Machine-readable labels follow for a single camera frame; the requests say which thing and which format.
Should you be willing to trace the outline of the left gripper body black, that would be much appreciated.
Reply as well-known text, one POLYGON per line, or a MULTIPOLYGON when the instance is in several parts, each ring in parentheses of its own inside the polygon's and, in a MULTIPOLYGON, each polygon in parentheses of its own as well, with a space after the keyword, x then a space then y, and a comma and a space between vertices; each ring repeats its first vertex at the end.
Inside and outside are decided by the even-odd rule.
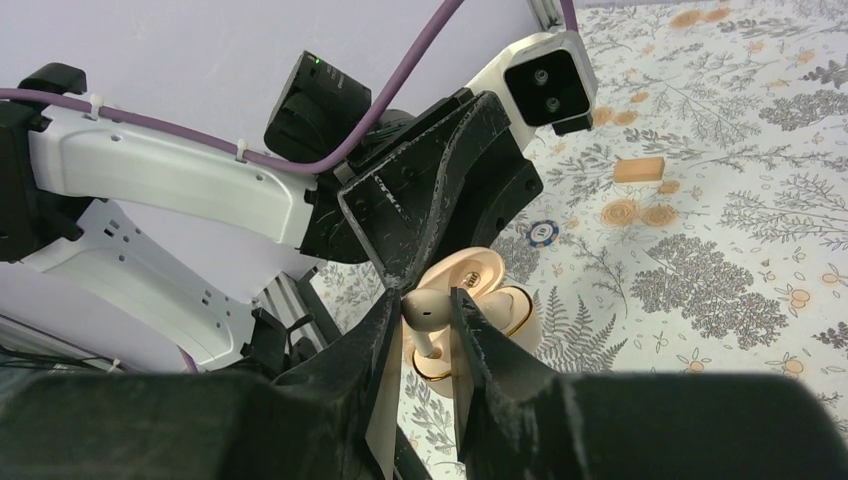
MULTIPOLYGON (((419 220, 429 210, 446 143, 464 105, 473 98, 470 90, 459 89, 418 116, 397 109, 381 114, 343 162, 355 180, 375 172, 347 196, 346 205, 361 225, 381 226, 395 237, 406 229, 406 220, 419 220)), ((338 198, 347 185, 327 171, 305 194, 313 211, 299 246, 301 254, 343 264, 369 260, 338 198)))

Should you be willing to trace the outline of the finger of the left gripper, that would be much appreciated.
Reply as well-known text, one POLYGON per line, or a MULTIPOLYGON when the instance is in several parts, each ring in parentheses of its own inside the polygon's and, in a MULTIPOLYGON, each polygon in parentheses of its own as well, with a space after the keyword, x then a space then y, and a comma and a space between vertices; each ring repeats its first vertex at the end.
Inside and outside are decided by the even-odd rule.
POLYGON ((408 291, 435 262, 488 247, 543 190, 489 91, 403 140, 343 187, 338 201, 383 285, 408 291))

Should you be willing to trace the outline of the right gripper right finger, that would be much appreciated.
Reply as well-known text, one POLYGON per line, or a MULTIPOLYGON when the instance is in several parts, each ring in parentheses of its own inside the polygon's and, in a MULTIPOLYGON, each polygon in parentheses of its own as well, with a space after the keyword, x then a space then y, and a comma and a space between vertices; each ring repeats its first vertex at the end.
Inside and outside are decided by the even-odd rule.
POLYGON ((770 374, 560 373, 451 292, 458 458, 471 479, 843 479, 847 448, 770 374))

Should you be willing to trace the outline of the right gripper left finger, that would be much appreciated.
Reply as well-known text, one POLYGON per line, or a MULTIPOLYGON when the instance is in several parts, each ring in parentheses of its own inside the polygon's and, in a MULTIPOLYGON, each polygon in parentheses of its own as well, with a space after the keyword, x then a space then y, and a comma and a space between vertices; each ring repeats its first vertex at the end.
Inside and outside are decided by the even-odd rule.
POLYGON ((389 479, 401 296, 274 380, 52 374, 1 411, 5 479, 389 479))

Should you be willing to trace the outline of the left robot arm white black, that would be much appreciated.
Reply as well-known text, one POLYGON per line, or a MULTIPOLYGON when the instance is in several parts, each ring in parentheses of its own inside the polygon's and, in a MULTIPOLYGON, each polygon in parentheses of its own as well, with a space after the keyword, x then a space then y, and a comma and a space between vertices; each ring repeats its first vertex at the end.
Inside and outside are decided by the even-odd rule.
POLYGON ((382 118, 353 176, 97 104, 52 63, 1 93, 1 258, 65 279, 203 370, 252 361, 249 298, 279 274, 488 246, 542 190, 499 62, 424 114, 382 118))

